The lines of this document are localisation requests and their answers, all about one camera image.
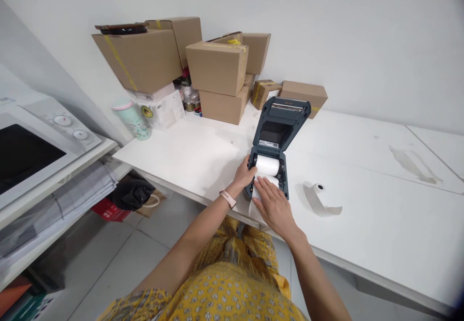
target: yellow patterned dress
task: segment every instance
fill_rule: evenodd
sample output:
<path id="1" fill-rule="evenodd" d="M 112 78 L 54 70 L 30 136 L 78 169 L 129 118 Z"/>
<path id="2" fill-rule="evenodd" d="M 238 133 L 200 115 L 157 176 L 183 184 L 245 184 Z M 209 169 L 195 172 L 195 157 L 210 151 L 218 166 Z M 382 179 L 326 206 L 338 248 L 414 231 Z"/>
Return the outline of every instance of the yellow patterned dress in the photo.
<path id="1" fill-rule="evenodd" d="M 269 234 L 226 217 L 174 296 L 163 290 L 115 300 L 99 321 L 306 320 L 278 274 Z"/>

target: yellow tape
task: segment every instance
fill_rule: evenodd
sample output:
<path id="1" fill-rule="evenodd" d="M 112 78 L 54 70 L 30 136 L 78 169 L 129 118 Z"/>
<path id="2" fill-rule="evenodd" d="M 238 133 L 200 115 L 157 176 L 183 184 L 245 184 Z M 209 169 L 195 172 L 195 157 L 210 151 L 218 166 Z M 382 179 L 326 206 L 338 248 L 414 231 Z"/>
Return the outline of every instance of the yellow tape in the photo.
<path id="1" fill-rule="evenodd" d="M 244 46 L 244 47 L 237 47 L 237 46 L 232 46 L 232 45 L 225 45 L 225 44 L 203 44 L 203 45 L 206 45 L 206 46 L 215 46 L 215 47 L 219 47 L 219 48 L 237 48 L 237 49 L 243 49 L 243 59 L 242 59 L 242 64 L 243 64 L 243 71 L 242 71 L 242 79 L 243 79 L 243 76 L 245 74 L 245 71 L 247 70 L 245 68 L 245 55 L 247 53 L 247 48 Z"/>
<path id="2" fill-rule="evenodd" d="M 230 41 L 227 41 L 227 43 L 229 43 L 229 44 L 235 44 L 235 45 L 241 45 L 241 43 L 240 43 L 239 40 L 230 40 Z"/>
<path id="3" fill-rule="evenodd" d="M 117 53 L 116 48 L 113 46 L 113 43 L 111 43 L 110 37 L 108 37 L 108 35 L 103 35 L 103 36 L 105 37 L 106 42 L 109 44 L 110 49 L 112 50 L 116 60 L 119 62 L 119 65 L 121 66 L 122 70 L 126 74 L 127 79 L 129 79 L 130 85 L 132 85 L 132 87 L 133 87 L 133 89 L 135 91 L 138 91 L 137 87 L 135 86 L 134 81 L 132 80 L 131 75 L 127 71 L 126 66 L 124 66 L 124 63 L 122 62 L 121 58 L 119 57 L 119 54 Z"/>
<path id="4" fill-rule="evenodd" d="M 256 100 L 257 100 L 257 98 L 258 98 L 258 92 L 259 92 L 259 90 L 260 90 L 260 86 L 265 85 L 265 84 L 277 84 L 277 83 L 276 83 L 276 82 L 258 83 L 258 87 L 256 88 L 255 98 L 253 99 L 253 106 L 255 105 Z"/>

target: person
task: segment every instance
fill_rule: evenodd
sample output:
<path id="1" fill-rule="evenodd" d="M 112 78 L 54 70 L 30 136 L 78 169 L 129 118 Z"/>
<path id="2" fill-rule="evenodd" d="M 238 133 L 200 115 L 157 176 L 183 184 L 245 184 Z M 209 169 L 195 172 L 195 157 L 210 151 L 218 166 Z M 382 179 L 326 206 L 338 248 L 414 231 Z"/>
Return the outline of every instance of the person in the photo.
<path id="1" fill-rule="evenodd" d="M 257 171 L 248 169 L 248 159 L 225 189 L 234 199 Z M 351 320 L 283 192 L 267 178 L 257 177 L 254 187 L 262 200 L 252 201 L 294 257 L 311 320 Z M 240 239 L 240 222 L 227 216 L 229 209 L 219 195 L 132 293 L 111 303 L 98 320 L 306 320 L 278 273 L 270 235 L 245 226 Z"/>

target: microwave oven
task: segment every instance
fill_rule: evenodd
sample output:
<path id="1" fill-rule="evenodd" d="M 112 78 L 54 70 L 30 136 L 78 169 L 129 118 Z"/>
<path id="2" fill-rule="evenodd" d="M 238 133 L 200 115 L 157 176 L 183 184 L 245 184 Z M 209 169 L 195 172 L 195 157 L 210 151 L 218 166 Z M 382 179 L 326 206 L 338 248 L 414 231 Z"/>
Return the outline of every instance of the microwave oven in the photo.
<path id="1" fill-rule="evenodd" d="M 57 100 L 0 88 L 0 209 L 100 142 Z"/>

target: wristwatch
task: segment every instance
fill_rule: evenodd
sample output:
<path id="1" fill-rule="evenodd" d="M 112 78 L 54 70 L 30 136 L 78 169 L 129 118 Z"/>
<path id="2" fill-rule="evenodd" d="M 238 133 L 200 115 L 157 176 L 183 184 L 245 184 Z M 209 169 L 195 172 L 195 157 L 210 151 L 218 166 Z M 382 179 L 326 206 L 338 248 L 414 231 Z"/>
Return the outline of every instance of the wristwatch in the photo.
<path id="1" fill-rule="evenodd" d="M 227 193 L 225 190 L 221 190 L 219 194 L 222 195 L 224 199 L 229 203 L 229 207 L 232 210 L 237 201 L 233 197 L 231 197 L 231 195 Z"/>

